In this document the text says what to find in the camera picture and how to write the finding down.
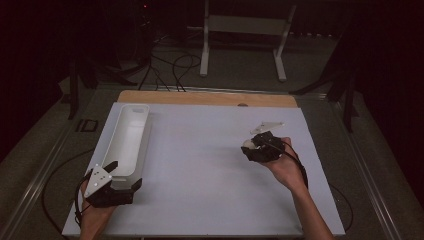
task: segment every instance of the white board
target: white board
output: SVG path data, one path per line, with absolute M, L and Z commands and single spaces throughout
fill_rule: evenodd
M 88 169 L 101 163 L 119 108 L 112 107 Z M 299 108 L 149 104 L 152 129 L 143 186 L 117 208 L 104 234 L 114 236 L 302 235 L 290 192 L 240 146 L 261 122 L 284 122 L 309 189 L 330 230 L 344 229 L 305 118 Z M 71 209 L 64 235 L 79 235 Z

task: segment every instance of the floor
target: floor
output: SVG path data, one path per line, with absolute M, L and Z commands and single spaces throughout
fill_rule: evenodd
M 288 94 L 319 78 L 337 44 L 330 38 L 290 36 L 282 55 L 288 80 L 282 83 L 277 79 L 272 44 L 230 44 L 225 41 L 228 36 L 215 37 L 207 77 L 199 76 L 198 33 L 194 32 L 184 46 L 164 37 L 153 49 L 154 68 L 142 86 L 147 68 L 127 77 L 137 83 L 135 86 L 122 86 L 99 73 L 97 89 L 86 89 L 80 84 L 81 106 L 74 120 L 67 119 L 68 104 L 58 102 L 52 106 L 0 165 L 0 189 L 5 193 L 0 197 L 0 238 L 60 238 L 45 213 L 50 213 L 59 229 L 63 227 L 75 184 L 85 172 L 101 134 L 101 127 L 94 132 L 76 131 L 78 122 L 94 119 L 102 126 L 120 91 L 184 89 Z M 68 93 L 68 79 L 61 86 L 64 94 Z M 356 93 L 354 100 L 354 132 L 349 133 L 340 120 L 343 102 L 325 99 L 329 87 L 321 86 L 296 96 L 296 100 L 308 122 L 328 181 L 334 186 L 333 195 L 347 230 L 338 239 L 422 239 L 423 210 L 360 93 Z

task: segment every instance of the black cable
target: black cable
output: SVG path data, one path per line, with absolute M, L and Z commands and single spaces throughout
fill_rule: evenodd
M 192 66 L 193 66 L 193 57 L 192 57 L 193 55 L 191 55 L 191 54 L 185 54 L 185 55 L 183 55 L 183 56 L 180 56 L 180 57 L 178 57 L 177 59 L 175 59 L 174 60 L 174 63 L 172 64 L 172 75 L 174 75 L 174 78 L 175 78 L 175 84 L 176 84 L 176 87 L 177 87 L 177 90 L 178 91 L 180 91 L 180 88 L 179 87 L 181 87 L 181 89 L 184 91 L 184 92 L 186 92 L 186 90 L 184 89 L 184 87 L 183 87 L 183 85 L 181 84 L 181 82 L 180 82 L 180 79 L 192 68 Z M 182 58 L 185 58 L 185 57 L 190 57 L 190 59 L 191 59 L 191 63 L 190 63 L 190 67 L 188 67 L 185 71 L 184 71 L 184 73 L 180 76 L 180 77 L 177 77 L 177 74 L 175 73 L 175 68 L 178 66 L 177 65 L 177 62 L 180 60 L 180 59 L 182 59 Z
M 156 89 L 155 89 L 155 91 L 157 91 L 158 89 L 159 89 L 159 83 L 158 83 L 158 80 L 166 87 L 166 89 L 168 89 L 168 91 L 170 92 L 171 90 L 168 88 L 168 86 L 165 84 L 165 82 L 162 80 L 162 78 L 160 77 L 160 72 L 159 72 L 159 70 L 157 69 L 157 68 L 154 68 L 154 67 L 152 67 L 152 69 L 153 69 L 153 72 L 155 73 L 155 75 L 156 75 L 156 79 L 155 79 L 155 82 L 156 82 Z
M 349 224 L 347 225 L 347 227 L 345 228 L 345 232 L 349 231 L 349 229 L 352 227 L 353 224 L 353 218 L 354 218 L 354 213 L 353 213 L 353 208 L 352 205 L 350 204 L 349 200 L 347 199 L 347 197 L 342 193 L 342 191 L 340 191 L 338 188 L 336 188 L 334 185 L 332 185 L 331 183 L 328 183 L 328 185 L 330 185 L 330 187 L 332 187 L 334 190 L 336 190 L 345 200 L 346 204 L 349 207 L 349 211 L 350 211 L 350 220 L 349 220 Z
M 71 158 L 69 158 L 69 159 L 67 159 L 66 161 L 64 161 L 63 163 L 61 163 L 59 166 L 57 166 L 53 171 L 52 171 L 52 173 L 50 174 L 50 176 L 47 178 L 47 180 L 46 180 L 46 183 L 44 184 L 44 186 L 43 186 L 43 189 L 42 189 L 42 191 L 41 191 L 41 206 L 42 206 L 42 208 L 43 208 L 43 212 L 44 212 L 44 215 L 47 217 L 47 219 L 50 221 L 50 223 L 53 225 L 53 227 L 55 228 L 55 230 L 64 238 L 64 239 L 67 239 L 67 240 L 69 240 L 69 238 L 68 237 L 66 237 L 66 236 L 63 236 L 62 235 L 62 230 L 59 228 L 59 226 L 56 224 L 56 222 L 53 220 L 53 218 L 51 217 L 51 215 L 50 215 L 50 213 L 49 213 L 49 211 L 47 210 L 47 207 L 46 207 L 46 203 L 45 203 L 45 194 L 46 194 L 46 188 L 47 188 L 47 185 L 49 184 L 49 182 L 50 182 L 50 179 L 53 177 L 53 175 L 60 169 L 60 168 L 62 168 L 64 165 L 66 165 L 67 163 L 69 163 L 69 162 L 71 162 L 71 161 L 73 161 L 73 160 L 75 160 L 75 159 L 77 159 L 77 158 L 79 158 L 79 157 L 81 157 L 81 156 L 83 156 L 84 154 L 87 154 L 87 153 L 89 153 L 89 152 L 92 152 L 92 151 L 94 151 L 94 148 L 92 148 L 92 149 L 89 149 L 89 150 L 87 150 L 87 151 L 84 151 L 84 152 L 82 152 L 82 153 L 79 153 L 79 154 L 77 154 L 77 155 L 75 155 L 75 156 L 73 156 L 73 157 L 71 157 Z
M 141 87 L 143 86 L 144 82 L 146 81 L 147 76 L 149 75 L 150 69 L 152 69 L 152 58 L 151 57 L 149 58 L 149 67 L 147 68 L 146 74 L 144 74 L 144 77 L 141 80 L 140 85 L 138 86 L 138 90 L 141 89 Z

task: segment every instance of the hand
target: hand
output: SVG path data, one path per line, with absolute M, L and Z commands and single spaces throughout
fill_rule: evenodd
M 87 189 L 88 180 L 81 185 L 81 192 L 84 194 Z M 80 240 L 97 239 L 106 228 L 112 213 L 117 206 L 107 208 L 95 208 L 84 198 L 82 202 L 82 223 Z
M 290 145 L 286 147 L 285 151 L 291 156 L 296 157 L 296 153 L 291 148 L 291 139 L 286 137 L 282 138 L 281 140 L 285 144 Z M 306 188 L 306 185 L 303 181 L 302 172 L 300 171 L 298 165 L 286 154 L 283 154 L 277 160 L 261 164 L 271 170 L 271 172 L 274 174 L 274 177 L 290 191 Z

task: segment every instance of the wooden board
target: wooden board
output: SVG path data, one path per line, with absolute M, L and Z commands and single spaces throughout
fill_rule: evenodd
M 118 102 L 296 108 L 294 97 L 250 93 L 161 92 L 125 90 Z

